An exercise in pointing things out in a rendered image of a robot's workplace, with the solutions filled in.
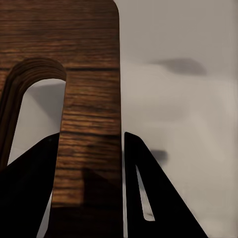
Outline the cutting board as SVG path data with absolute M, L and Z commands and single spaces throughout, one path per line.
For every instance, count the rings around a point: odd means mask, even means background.
M 119 9 L 114 0 L 0 0 L 0 171 L 23 95 L 66 82 L 44 238 L 123 238 Z

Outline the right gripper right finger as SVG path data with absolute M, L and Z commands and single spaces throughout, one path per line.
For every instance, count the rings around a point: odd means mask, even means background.
M 128 238 L 208 238 L 144 141 L 124 133 Z M 155 221 L 144 219 L 139 171 Z

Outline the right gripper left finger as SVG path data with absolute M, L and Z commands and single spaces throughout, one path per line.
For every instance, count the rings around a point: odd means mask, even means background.
M 54 184 L 60 133 L 0 171 L 0 238 L 36 238 Z

